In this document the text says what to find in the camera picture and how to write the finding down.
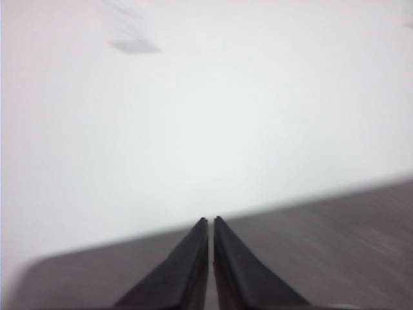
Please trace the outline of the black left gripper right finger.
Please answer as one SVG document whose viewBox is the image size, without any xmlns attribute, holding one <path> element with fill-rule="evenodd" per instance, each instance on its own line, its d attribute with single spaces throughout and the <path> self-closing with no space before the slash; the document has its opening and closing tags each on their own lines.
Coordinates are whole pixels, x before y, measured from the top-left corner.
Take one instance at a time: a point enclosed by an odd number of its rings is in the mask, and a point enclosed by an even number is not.
<svg viewBox="0 0 413 310">
<path fill-rule="evenodd" d="M 220 309 L 310 306 L 265 266 L 220 216 L 214 219 L 214 272 Z"/>
</svg>

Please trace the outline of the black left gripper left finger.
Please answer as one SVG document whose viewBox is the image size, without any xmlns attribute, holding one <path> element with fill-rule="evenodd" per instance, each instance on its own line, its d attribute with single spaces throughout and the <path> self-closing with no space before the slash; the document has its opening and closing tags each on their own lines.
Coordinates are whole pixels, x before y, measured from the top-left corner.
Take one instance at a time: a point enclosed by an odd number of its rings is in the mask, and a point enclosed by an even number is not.
<svg viewBox="0 0 413 310">
<path fill-rule="evenodd" d="M 201 218 L 176 248 L 115 304 L 116 309 L 203 307 L 208 275 L 208 221 Z"/>
</svg>

